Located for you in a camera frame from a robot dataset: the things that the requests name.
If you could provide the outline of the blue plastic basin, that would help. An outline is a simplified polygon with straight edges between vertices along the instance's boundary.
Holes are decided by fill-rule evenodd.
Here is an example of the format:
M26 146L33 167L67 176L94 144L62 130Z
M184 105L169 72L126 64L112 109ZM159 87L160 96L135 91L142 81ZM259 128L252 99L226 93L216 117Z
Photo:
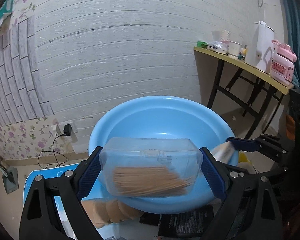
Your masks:
M89 153L112 137L190 139L198 148L213 149L234 133L214 111L200 103L173 96L146 96L108 111L95 125ZM207 205L215 197L203 174L186 196L127 198L119 201L135 209L158 214L183 213Z

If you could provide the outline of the yellow side table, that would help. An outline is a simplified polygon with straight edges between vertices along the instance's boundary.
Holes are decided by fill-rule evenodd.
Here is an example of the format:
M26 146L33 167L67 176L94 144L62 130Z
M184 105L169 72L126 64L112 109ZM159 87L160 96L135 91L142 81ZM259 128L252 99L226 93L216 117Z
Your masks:
M255 118L251 128L245 135L245 139L249 139L253 135L253 132L257 128L261 119L263 118L263 115L266 112L271 99L275 98L278 101L277 107L275 108L275 111L271 117L271 120L273 120L277 110L279 109L279 106L281 105L283 97L288 95L289 91L293 88L292 84L286 87L283 84L279 83L278 81L274 80L270 75L258 70L255 67L246 64L242 60L233 59L227 55L220 54L200 47L194 47L194 51L205 55L209 55L218 60L217 70L213 81L210 97L207 103L207 107L209 109L212 108L217 93L221 92L222 94L224 94L225 96L233 100L235 103L237 103L239 106L241 106L247 113L251 114ZM236 66L238 70L231 78L228 85L224 88L220 85L220 81L223 74L225 63L229 63ZM257 96L257 94L262 90L266 92L266 97L262 103L259 112L253 110L253 108L251 107L252 104L251 102L245 103L240 98L238 98L237 96L235 96L230 92L232 86L239 78L254 86L253 88L254 96Z

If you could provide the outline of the orange silver snack packet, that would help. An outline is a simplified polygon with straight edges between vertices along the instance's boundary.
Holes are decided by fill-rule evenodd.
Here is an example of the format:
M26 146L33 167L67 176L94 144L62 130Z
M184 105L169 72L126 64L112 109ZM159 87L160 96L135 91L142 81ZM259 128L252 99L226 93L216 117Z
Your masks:
M212 151L211 154L217 161L221 163L227 164L232 155L235 152L235 148L233 147L232 143L227 141L218 146L216 146Z

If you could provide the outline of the white electric kettle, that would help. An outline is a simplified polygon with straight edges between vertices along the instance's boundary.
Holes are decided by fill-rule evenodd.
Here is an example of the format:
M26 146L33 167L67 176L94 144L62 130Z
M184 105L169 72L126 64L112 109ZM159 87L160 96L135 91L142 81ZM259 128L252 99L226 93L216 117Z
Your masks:
M275 31L263 21L254 23L252 42L247 46L245 63L269 74L273 57Z

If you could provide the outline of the pink lunch jar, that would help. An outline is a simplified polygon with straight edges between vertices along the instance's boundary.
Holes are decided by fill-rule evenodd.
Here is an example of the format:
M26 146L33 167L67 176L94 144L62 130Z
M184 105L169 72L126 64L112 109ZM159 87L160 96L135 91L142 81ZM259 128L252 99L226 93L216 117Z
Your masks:
M270 75L273 79L288 87L292 83L294 74L294 63L297 56L293 53L291 46L272 40L274 52L271 59Z

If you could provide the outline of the clear box of toothpicks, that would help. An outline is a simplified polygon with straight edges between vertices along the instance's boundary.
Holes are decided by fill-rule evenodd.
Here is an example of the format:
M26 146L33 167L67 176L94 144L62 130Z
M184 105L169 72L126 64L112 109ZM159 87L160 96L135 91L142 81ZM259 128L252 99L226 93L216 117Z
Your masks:
M174 197L192 190L203 155L189 139L116 137L99 160L103 184L114 196Z

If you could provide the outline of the printed blue table mat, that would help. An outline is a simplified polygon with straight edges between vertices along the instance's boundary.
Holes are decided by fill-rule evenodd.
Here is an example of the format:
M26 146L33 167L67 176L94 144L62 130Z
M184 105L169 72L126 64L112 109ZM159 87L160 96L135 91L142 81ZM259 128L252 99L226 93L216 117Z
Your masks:
M159 228L138 219L97 229L77 198L84 163L34 170L27 177L20 239L159 239Z

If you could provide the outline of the black bottle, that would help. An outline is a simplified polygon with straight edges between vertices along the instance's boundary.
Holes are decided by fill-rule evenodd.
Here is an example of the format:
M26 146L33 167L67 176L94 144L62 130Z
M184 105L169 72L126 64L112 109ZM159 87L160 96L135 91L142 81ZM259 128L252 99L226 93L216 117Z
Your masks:
M179 214L159 215L144 213L139 222L141 224L158 226L158 235L170 238L201 237L214 218L212 205L205 205L198 209Z

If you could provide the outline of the green small box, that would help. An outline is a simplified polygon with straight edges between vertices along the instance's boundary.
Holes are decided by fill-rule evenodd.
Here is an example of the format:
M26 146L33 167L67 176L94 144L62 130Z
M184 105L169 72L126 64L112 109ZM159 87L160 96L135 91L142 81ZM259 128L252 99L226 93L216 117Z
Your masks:
M197 47L206 48L207 49L207 42L197 41Z

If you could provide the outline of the grey dustpan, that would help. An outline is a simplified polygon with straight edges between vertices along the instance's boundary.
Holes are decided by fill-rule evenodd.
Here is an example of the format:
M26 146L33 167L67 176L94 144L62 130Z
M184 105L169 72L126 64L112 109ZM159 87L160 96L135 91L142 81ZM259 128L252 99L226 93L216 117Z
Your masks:
M15 167L9 166L5 168L0 163L0 171L2 172L2 181L7 194L19 189L18 171Z

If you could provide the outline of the brown plush bear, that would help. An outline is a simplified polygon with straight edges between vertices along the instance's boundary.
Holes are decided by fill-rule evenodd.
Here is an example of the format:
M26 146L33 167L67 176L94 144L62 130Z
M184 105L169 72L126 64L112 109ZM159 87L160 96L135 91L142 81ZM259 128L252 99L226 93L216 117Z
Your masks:
M107 202L97 199L84 200L81 201L81 204L97 229L111 223L139 219L143 215L143 211L130 207L117 199Z

